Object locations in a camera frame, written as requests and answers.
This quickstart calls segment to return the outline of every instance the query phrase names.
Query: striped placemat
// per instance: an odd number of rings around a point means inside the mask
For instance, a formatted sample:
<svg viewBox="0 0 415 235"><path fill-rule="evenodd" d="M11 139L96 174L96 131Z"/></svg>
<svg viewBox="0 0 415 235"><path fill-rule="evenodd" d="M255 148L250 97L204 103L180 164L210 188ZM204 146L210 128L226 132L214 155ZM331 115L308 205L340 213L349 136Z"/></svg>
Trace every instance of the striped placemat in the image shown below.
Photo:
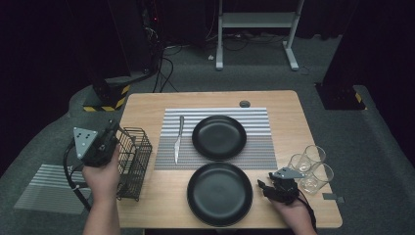
<svg viewBox="0 0 415 235"><path fill-rule="evenodd" d="M85 181L79 171L73 173L72 180ZM89 188L80 189L80 192L85 198L91 194ZM81 214L84 206L70 189L64 167L43 164L16 202L15 209Z"/></svg>
<svg viewBox="0 0 415 235"><path fill-rule="evenodd" d="M166 109L161 139L156 156L156 170L197 169L212 161L200 155L193 146L192 133L204 118L215 115L237 120L247 132L247 144L236 157L226 161L241 169L276 169L274 146L266 108ZM179 118L184 116L178 164L174 162L174 143L179 130Z"/></svg>

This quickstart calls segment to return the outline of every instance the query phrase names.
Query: wire basket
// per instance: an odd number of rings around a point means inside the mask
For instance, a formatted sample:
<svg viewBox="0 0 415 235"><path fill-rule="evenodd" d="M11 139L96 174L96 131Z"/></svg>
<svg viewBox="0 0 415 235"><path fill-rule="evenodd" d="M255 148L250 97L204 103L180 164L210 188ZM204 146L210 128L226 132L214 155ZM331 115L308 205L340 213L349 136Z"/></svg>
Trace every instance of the wire basket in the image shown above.
<svg viewBox="0 0 415 235"><path fill-rule="evenodd" d="M120 181L116 197L138 202L153 147L141 128L124 128L118 140L121 147L118 165Z"/></svg>

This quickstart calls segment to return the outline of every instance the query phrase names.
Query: wooden table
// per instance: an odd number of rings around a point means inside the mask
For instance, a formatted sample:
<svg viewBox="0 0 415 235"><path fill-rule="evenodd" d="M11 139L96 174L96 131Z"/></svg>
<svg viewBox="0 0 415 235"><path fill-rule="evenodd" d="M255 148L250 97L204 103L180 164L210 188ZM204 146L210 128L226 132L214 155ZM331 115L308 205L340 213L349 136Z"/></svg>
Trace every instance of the wooden table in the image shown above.
<svg viewBox="0 0 415 235"><path fill-rule="evenodd" d="M165 109L237 108L247 100L251 107L268 111L272 140L281 168L290 157L314 144L299 97L294 91L188 92L164 94L131 94L120 125L143 128L153 145L139 202L122 199L117 202L121 227L140 228L211 228L198 220L190 210L186 190L193 170L154 170ZM257 180L270 184L268 171L245 170L254 189L248 214L227 228L285 228L287 225L269 201L263 197ZM317 227L336 228L342 217L335 201L323 200L321 193L331 193L330 185L318 194L306 195L315 211Z"/></svg>

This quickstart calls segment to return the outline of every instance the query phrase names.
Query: metal stand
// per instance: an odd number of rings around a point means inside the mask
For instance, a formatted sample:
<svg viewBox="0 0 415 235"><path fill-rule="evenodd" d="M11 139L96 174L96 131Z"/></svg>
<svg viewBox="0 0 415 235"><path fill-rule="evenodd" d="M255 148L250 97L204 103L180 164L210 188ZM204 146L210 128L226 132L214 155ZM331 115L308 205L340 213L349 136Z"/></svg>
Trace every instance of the metal stand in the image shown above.
<svg viewBox="0 0 415 235"><path fill-rule="evenodd" d="M223 13L222 0L219 0L216 69L223 70L222 30L224 27L289 27L291 29L289 40L284 41L283 46L291 69L297 71L299 65L294 56L292 45L303 3L304 0L299 0L297 10L294 13Z"/></svg>

